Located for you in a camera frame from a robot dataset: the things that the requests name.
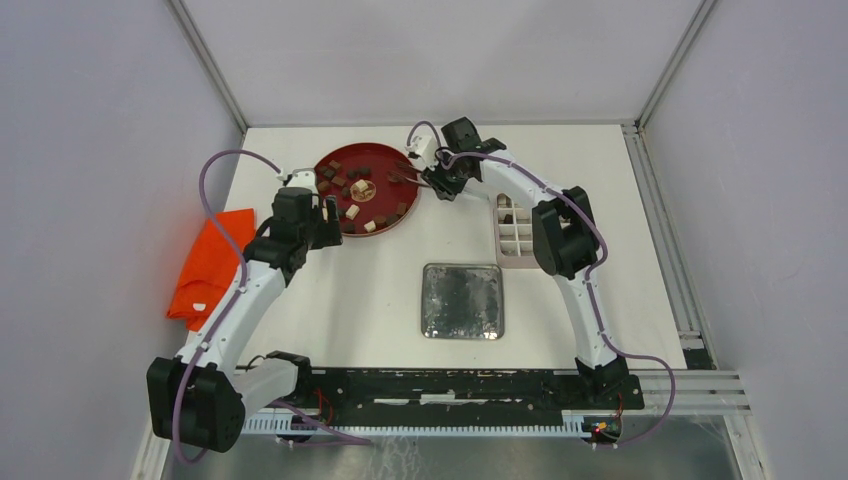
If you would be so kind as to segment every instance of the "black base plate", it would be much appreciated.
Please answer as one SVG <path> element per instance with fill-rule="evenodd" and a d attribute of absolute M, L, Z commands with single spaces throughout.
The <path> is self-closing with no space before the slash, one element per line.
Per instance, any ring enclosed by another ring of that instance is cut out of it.
<path fill-rule="evenodd" d="M 603 397 L 589 400 L 576 371 L 564 370 L 419 370 L 313 368 L 306 390 L 320 389 L 333 406 L 336 426 L 531 426 L 562 425 L 562 410 L 615 411 L 645 408 L 639 379 L 627 376 Z M 421 402 L 422 395 L 453 394 L 480 403 Z M 289 398 L 317 408 L 314 393 Z M 380 403 L 390 400 L 392 404 Z M 322 417 L 328 417 L 322 409 Z"/>

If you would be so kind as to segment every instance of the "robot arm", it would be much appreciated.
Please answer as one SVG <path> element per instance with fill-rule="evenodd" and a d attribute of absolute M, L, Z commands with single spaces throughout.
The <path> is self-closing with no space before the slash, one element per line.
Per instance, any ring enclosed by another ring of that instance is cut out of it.
<path fill-rule="evenodd" d="M 448 144 L 447 151 L 437 149 L 435 140 L 426 136 L 414 137 L 407 148 L 410 158 L 423 170 L 422 179 L 442 200 L 452 201 L 468 180 L 475 179 L 531 209 L 534 256 L 562 293 L 576 339 L 577 370 L 595 395 L 616 386 L 629 375 L 627 363 L 601 338 L 585 281 L 586 269 L 597 261 L 598 241 L 576 212 L 548 193 L 547 188 L 562 192 L 594 221 L 586 192 L 580 187 L 566 190 L 548 182 L 542 182 L 545 187 L 540 187 L 534 181 L 539 180 L 538 177 L 531 180 L 526 170 L 512 165 L 516 159 L 506 145 L 494 138 L 481 140 L 467 118 L 445 125 L 442 133 Z M 459 157 L 446 168 L 450 154 L 460 152 L 488 154 L 504 162 Z M 591 281 L 593 291 L 600 297 L 597 279 Z M 600 300 L 598 309 L 603 317 Z M 613 340 L 609 331 L 606 334 Z"/>
<path fill-rule="evenodd" d="M 245 248 L 247 283 L 239 286 L 239 270 L 224 294 L 224 300 L 239 294 L 227 316 L 215 321 L 227 303 L 221 301 L 203 328 L 173 359 L 157 358 L 148 369 L 148 397 L 156 435 L 173 437 L 179 384 L 198 347 L 202 353 L 183 395 L 179 425 L 181 441 L 198 447 L 229 450 L 245 418 L 291 394 L 298 379 L 309 375 L 308 358 L 279 352 L 268 355 L 259 367 L 235 375 L 236 362 L 253 331 L 303 266 L 307 251 L 342 243 L 335 199 L 328 197 L 322 207 L 312 170 L 292 172 L 278 190 L 272 208 L 272 217 L 263 222 Z"/>

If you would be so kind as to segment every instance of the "gray floor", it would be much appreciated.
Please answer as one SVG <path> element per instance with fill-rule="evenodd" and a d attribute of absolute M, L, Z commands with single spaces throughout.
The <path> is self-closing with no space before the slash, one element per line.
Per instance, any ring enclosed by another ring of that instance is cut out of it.
<path fill-rule="evenodd" d="M 636 434 L 655 419 L 625 421 Z M 166 479 L 738 479 L 720 417 L 671 418 L 650 440 L 592 452 L 576 439 L 377 438 L 376 447 L 297 449 L 245 436 L 198 465 L 169 460 Z"/>

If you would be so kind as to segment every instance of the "red wire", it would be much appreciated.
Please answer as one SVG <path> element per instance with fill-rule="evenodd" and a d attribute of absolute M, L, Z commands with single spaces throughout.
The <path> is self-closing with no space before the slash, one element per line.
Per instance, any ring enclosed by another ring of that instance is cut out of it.
<path fill-rule="evenodd" d="M 618 393 L 618 411 L 615 412 L 615 418 L 621 418 L 621 414 L 624 413 L 624 397 L 621 395 L 621 392 Z"/>
<path fill-rule="evenodd" d="M 319 418 L 321 417 L 321 413 L 324 411 L 323 410 L 324 402 L 327 402 L 327 406 L 330 407 L 330 414 L 327 417 L 327 425 L 330 425 L 330 422 L 333 421 L 333 404 L 330 403 L 330 399 L 328 399 L 327 397 L 324 396 L 324 394 L 321 392 L 320 388 L 316 388 L 315 393 L 318 395 L 318 417 Z"/>

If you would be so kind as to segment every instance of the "white wall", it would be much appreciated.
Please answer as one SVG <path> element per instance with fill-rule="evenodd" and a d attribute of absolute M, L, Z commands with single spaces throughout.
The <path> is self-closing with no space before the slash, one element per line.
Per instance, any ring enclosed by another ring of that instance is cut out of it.
<path fill-rule="evenodd" d="M 699 0 L 186 0 L 258 125 L 634 119 Z"/>
<path fill-rule="evenodd" d="M 721 2 L 647 129 L 776 478 L 845 478 L 848 2 Z"/>
<path fill-rule="evenodd" d="M 5 1 L 0 31 L 0 478 L 127 478 L 239 136 L 162 1 Z"/>

